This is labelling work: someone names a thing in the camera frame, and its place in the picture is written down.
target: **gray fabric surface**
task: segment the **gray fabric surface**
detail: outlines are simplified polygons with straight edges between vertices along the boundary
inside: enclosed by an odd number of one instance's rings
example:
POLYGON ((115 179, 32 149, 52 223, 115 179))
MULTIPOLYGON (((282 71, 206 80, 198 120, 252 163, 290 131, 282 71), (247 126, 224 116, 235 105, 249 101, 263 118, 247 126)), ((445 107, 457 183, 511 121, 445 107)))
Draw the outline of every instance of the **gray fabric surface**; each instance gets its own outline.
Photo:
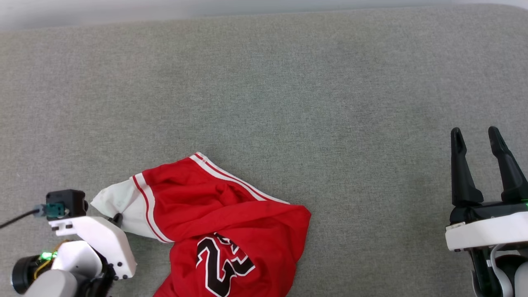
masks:
MULTIPOLYGON (((205 18, 0 34, 0 215, 100 189, 201 151, 313 214, 289 296, 472 296, 447 250, 449 132, 485 199, 502 191, 497 125, 528 172, 528 14, 507 6, 205 18)), ((26 219, 15 260, 60 241, 26 219)), ((170 245, 129 236, 150 296, 170 245)))

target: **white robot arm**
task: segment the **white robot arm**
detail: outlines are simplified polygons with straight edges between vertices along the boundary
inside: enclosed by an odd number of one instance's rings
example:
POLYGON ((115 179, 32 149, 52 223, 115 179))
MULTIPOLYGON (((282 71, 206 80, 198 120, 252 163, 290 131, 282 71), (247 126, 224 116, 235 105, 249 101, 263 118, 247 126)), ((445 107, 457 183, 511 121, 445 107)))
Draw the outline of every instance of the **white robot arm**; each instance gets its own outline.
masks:
POLYGON ((77 235, 82 240, 62 243, 48 258, 19 259, 12 273, 17 293, 24 297, 106 297, 113 281, 134 276, 137 264, 120 229, 121 214, 110 220, 86 216, 84 193, 74 190, 49 193, 46 205, 64 206, 60 213, 64 216, 48 216, 57 236, 77 235))
POLYGON ((477 297, 528 297, 528 182, 496 127, 488 130, 504 192, 500 202, 483 202, 466 162, 459 128, 451 131, 451 186, 455 206, 446 227, 450 250, 469 252, 477 297), (497 256, 516 250, 519 255, 497 256))

